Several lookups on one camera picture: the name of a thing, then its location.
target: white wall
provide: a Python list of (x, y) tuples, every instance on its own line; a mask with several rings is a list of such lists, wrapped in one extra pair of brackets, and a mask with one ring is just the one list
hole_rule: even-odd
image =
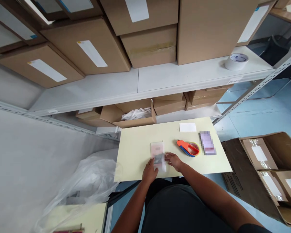
[(118, 143), (0, 110), (0, 233), (29, 232), (79, 161)]

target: plastic bag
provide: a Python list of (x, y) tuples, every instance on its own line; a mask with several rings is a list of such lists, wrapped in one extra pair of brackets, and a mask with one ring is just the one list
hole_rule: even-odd
[[(95, 204), (106, 202), (111, 192), (118, 186), (114, 182), (116, 162), (102, 159), (95, 154), (81, 160), (71, 178), (62, 186), (57, 196), (44, 209), (42, 217), (33, 227), (35, 233), (51, 233), (62, 224), (80, 216)], [(69, 211), (54, 216), (56, 226), (48, 226), (51, 211), (60, 205), (70, 205)]]

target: tape roll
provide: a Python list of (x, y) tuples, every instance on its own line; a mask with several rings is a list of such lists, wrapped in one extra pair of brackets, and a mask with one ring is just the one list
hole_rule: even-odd
[(249, 57), (242, 53), (231, 54), (224, 63), (224, 66), (228, 70), (238, 71), (242, 70), (248, 63)]

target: white shelf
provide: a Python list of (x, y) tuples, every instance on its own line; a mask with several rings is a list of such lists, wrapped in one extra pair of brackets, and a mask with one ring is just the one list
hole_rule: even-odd
[(227, 57), (178, 66), (169, 63), (131, 69), (130, 72), (88, 75), (85, 79), (46, 89), (29, 112), (35, 116), (70, 112), (162, 95), (226, 85), (231, 78), (241, 82), (265, 78), (274, 69), (246, 46), (249, 62), (241, 71), (224, 68)]

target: floor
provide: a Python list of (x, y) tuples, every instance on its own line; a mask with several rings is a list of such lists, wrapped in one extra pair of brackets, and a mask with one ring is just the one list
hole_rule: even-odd
[[(263, 47), (259, 45), (255, 45), (251, 49), (258, 54), (263, 51)], [(287, 81), (287, 79), (273, 80), (264, 88), (259, 90), (253, 96), (253, 98), (267, 97), (272, 95)], [(233, 88), (229, 89), (228, 92), (224, 94), (220, 101), (227, 102), (236, 100), (250, 85), (250, 82), (235, 84)], [(218, 106), (221, 112), (223, 112), (226, 110), (226, 108), (228, 108), (229, 105), (222, 104)], [(215, 125), (215, 128), (221, 141), (280, 131), (286, 132), (291, 137), (291, 83), (271, 99), (245, 101), (223, 120), (218, 122)], [(208, 174), (206, 176), (225, 189), (221, 174)], [(117, 190), (122, 191), (132, 183), (133, 182), (122, 182), (117, 187)], [(116, 221), (118, 220), (118, 217), (125, 208), (133, 192), (134, 190), (132, 190), (113, 206), (111, 229), (113, 229)], [(291, 233), (291, 228), (266, 216), (262, 212), (258, 211), (251, 205), (245, 203), (232, 194), (231, 196), (235, 198), (242, 206), (244, 206), (271, 232)], [(138, 232), (141, 232), (142, 221), (143, 216)]]

